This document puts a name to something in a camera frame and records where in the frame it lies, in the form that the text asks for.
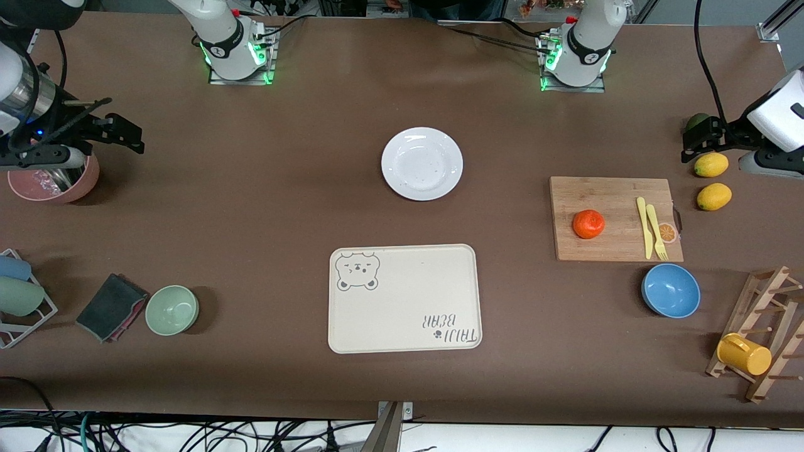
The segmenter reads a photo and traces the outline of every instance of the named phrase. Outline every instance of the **table surface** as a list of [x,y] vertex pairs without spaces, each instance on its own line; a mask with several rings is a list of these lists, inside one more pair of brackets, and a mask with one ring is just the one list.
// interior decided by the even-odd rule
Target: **table surface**
[[[711,181],[680,163],[679,129],[714,104],[690,27],[624,27],[606,93],[583,95],[541,92],[527,51],[419,20],[306,20],[282,40],[275,84],[259,88],[207,85],[191,36],[178,15],[111,13],[64,33],[67,88],[112,97],[101,112],[140,125],[147,149],[97,146],[100,183],[74,205],[0,191],[0,244],[60,308],[2,352],[0,374],[39,383],[57,409],[371,418],[376,401],[402,400],[428,421],[801,425],[801,384],[777,382],[755,405],[742,379],[704,375],[746,272],[804,265],[804,184],[744,174],[733,151],[717,179],[732,202],[695,210]],[[702,36],[731,118],[784,74],[751,27]],[[35,57],[56,76],[55,40],[41,42]],[[428,203],[400,198],[379,168],[388,139],[419,125],[451,135],[466,164]],[[558,261],[553,175],[669,179],[700,309],[653,314],[638,288],[650,265]],[[449,243],[477,253],[479,347],[328,348],[335,249]],[[164,338],[141,316],[99,344],[74,320],[109,273],[151,293],[192,288],[199,321]],[[38,406],[0,391],[7,408]]]

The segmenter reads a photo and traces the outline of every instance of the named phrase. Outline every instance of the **green fruit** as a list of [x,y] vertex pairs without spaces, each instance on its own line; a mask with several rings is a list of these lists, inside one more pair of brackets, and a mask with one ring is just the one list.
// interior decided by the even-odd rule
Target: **green fruit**
[[691,117],[687,121],[687,128],[684,129],[684,131],[686,132],[689,129],[692,129],[693,127],[695,127],[696,125],[700,124],[701,122],[706,121],[708,118],[709,118],[709,115],[707,115],[706,113],[697,113],[696,115],[694,115],[693,117]]

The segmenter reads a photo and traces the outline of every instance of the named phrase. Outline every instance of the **cloth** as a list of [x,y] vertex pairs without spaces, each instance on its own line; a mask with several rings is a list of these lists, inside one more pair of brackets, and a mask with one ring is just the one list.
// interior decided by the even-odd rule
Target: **cloth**
[[439,20],[493,20],[503,14],[503,0],[411,0],[410,16]]
[[128,327],[142,310],[148,293],[116,274],[110,274],[92,301],[81,311],[76,323],[104,342],[121,328]]

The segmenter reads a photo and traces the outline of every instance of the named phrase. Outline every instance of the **wooden cutting board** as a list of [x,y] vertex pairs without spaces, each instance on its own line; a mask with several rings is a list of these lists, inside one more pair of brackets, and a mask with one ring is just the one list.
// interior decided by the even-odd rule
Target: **wooden cutting board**
[[[678,229],[667,179],[554,176],[550,178],[550,196],[559,261],[648,262],[637,210],[639,196],[654,205],[660,224],[669,223]],[[605,218],[603,233],[591,240],[581,239],[572,230],[575,214],[586,209],[596,210]],[[684,262],[680,239],[665,244],[665,248],[670,262]],[[649,261],[659,261],[655,251]]]

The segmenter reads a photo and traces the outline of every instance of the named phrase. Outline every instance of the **green led light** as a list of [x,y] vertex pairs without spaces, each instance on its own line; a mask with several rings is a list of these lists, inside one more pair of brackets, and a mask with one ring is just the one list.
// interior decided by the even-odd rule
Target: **green led light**
[[201,51],[203,52],[203,60],[207,62],[207,66],[212,66],[212,63],[209,61],[209,55],[207,55],[207,49],[201,46]]
[[265,82],[265,84],[273,84],[273,73],[274,70],[271,69],[262,75],[262,80]]
[[254,63],[256,63],[256,64],[262,64],[262,60],[264,59],[264,56],[262,56],[262,55],[258,55],[258,54],[256,53],[256,49],[254,48],[254,44],[252,44],[252,43],[248,43],[248,49],[249,49],[249,51],[251,51],[251,53],[252,53],[252,57],[254,58]]
[[558,65],[558,59],[561,57],[561,54],[564,50],[561,47],[561,44],[556,45],[556,49],[550,52],[550,56],[548,57],[547,63],[544,67],[547,68],[548,71],[555,71],[556,65]]

